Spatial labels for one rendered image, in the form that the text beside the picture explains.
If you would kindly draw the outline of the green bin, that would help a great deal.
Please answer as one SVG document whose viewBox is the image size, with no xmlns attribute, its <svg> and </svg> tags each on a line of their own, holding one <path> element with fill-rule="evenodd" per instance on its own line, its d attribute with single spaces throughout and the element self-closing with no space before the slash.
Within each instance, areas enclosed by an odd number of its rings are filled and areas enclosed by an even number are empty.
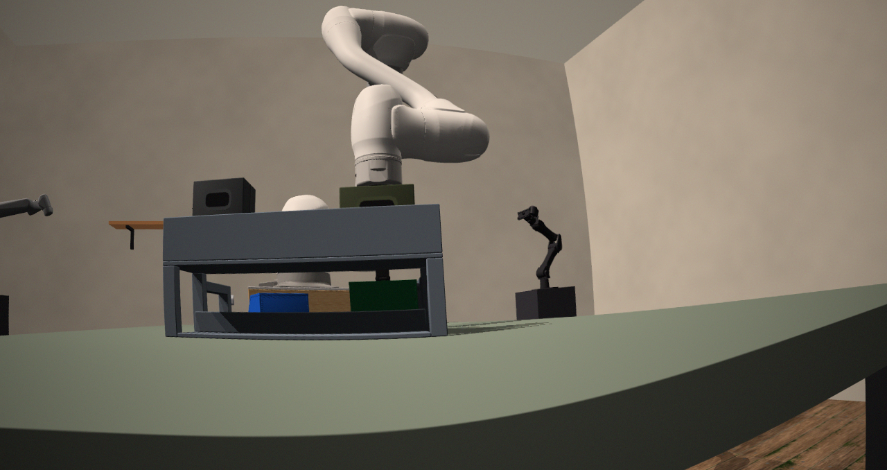
<svg viewBox="0 0 887 470">
<path fill-rule="evenodd" d="M 349 281 L 351 311 L 418 308 L 417 279 Z"/>
</svg>

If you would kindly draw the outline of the olive green case with orange latches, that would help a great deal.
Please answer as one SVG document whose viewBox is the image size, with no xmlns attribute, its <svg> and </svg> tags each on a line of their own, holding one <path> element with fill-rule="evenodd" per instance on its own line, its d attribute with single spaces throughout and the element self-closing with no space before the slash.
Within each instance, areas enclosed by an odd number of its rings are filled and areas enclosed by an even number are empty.
<svg viewBox="0 0 887 470">
<path fill-rule="evenodd" d="M 413 184 L 340 188 L 340 208 L 393 207 L 393 205 L 410 204 L 415 204 Z"/>
</svg>

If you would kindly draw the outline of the blue bin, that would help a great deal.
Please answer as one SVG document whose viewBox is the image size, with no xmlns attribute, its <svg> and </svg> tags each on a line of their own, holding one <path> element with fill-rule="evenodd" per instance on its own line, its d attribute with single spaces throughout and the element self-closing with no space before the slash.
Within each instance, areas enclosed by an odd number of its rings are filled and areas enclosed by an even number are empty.
<svg viewBox="0 0 887 470">
<path fill-rule="evenodd" d="M 308 293 L 250 295 L 248 312 L 308 312 Z"/>
</svg>

